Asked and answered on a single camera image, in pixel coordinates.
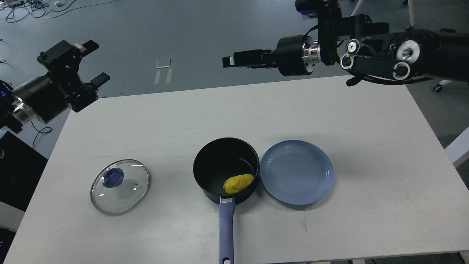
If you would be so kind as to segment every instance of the saucepan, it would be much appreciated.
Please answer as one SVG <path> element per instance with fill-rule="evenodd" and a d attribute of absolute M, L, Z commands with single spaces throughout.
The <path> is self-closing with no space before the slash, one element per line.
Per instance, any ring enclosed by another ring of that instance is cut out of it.
<path fill-rule="evenodd" d="M 220 264 L 234 264 L 233 215 L 235 204 L 248 199 L 259 178 L 259 157 L 247 142 L 236 138 L 221 138 L 205 145 L 194 161 L 194 177 L 205 195 L 219 204 Z M 227 179 L 252 174 L 254 180 L 243 190 L 226 194 L 223 184 Z"/>

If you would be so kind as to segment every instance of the blue handle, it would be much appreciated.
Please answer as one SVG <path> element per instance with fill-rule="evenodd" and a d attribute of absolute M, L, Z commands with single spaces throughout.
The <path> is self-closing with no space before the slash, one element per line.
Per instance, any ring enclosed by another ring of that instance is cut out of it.
<path fill-rule="evenodd" d="M 233 215 L 234 202 L 220 203 L 220 264 L 229 259 L 230 264 L 235 263 L 235 249 L 233 247 Z"/>

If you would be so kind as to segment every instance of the yellow play dough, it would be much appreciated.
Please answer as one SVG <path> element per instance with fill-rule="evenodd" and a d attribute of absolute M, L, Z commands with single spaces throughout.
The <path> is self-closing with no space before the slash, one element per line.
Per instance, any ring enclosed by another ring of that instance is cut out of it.
<path fill-rule="evenodd" d="M 223 190 L 226 194 L 234 194 L 244 190 L 253 180 L 254 176 L 249 173 L 234 176 L 225 181 Z"/>

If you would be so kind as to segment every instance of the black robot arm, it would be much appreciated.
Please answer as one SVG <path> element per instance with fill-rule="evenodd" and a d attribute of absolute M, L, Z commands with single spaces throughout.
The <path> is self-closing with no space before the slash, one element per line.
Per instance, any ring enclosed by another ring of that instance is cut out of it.
<path fill-rule="evenodd" d="M 110 77 L 101 73 L 84 83 L 78 70 L 82 58 L 98 48 L 92 40 L 83 45 L 71 45 L 63 40 L 39 54 L 37 61 L 46 67 L 45 75 L 15 89 L 0 83 L 0 128 L 7 126 L 18 133 L 34 118 L 47 123 L 67 107 L 79 112 L 96 101 L 98 88 Z"/>
<path fill-rule="evenodd" d="M 469 34 L 451 30 L 389 33 L 388 23 L 373 23 L 366 15 L 342 17 L 337 0 L 296 0 L 296 10 L 316 17 L 318 39 L 305 35 L 280 39 L 275 50 L 236 52 L 223 58 L 223 67 L 279 68 L 284 76 L 310 75 L 317 63 L 336 62 L 354 77 L 378 84 L 410 84 L 439 77 L 469 81 Z M 337 54 L 337 42 L 346 53 Z"/>

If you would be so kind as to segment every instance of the gray floor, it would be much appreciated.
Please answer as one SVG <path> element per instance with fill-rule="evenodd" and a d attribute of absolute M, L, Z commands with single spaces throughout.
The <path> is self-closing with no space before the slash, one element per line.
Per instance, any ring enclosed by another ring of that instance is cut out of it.
<path fill-rule="evenodd" d="M 80 0 L 83 5 L 96 2 Z M 344 16 L 352 13 L 356 2 L 340 1 Z M 467 32 L 469 1 L 415 2 L 416 28 Z M 0 11 L 0 17 L 7 13 Z M 370 15 L 374 22 L 390 23 L 391 31 L 404 31 L 409 24 L 408 9 L 400 0 L 368 0 L 361 13 Z M 345 75 L 337 65 L 318 65 L 310 77 L 288 78 L 277 70 L 221 67 L 223 56 L 247 49 L 274 49 L 280 38 L 304 33 L 315 23 L 301 19 L 294 1 L 284 0 L 149 0 L 142 5 L 121 0 L 82 8 L 55 19 L 28 17 L 14 24 L 1 21 L 0 38 L 4 41 L 0 42 L 0 60 L 7 60 L 8 64 L 0 64 L 0 79 L 19 85 L 43 74 L 44 68 L 35 61 L 38 53 L 62 39 L 72 44 L 92 39 L 100 44 L 99 50 L 83 60 L 80 75 L 83 80 L 90 80 L 102 71 L 108 73 L 112 79 L 100 90 L 102 97 Z M 166 83 L 168 72 L 163 70 L 155 84 L 157 61 L 166 58 L 172 60 L 170 81 Z M 442 92 L 433 93 L 431 87 L 438 81 L 409 85 L 408 89 L 446 147 L 469 126 L 469 89 L 467 84 L 451 83 Z M 48 124 L 54 129 L 51 134 L 38 137 L 36 149 L 45 157 L 50 156 L 67 114 Z M 35 134 L 28 125 L 18 136 L 31 145 Z M 459 166 L 458 172 L 469 186 L 469 162 Z M 378 258 L 375 262 L 459 264 L 462 260 L 453 253 Z"/>

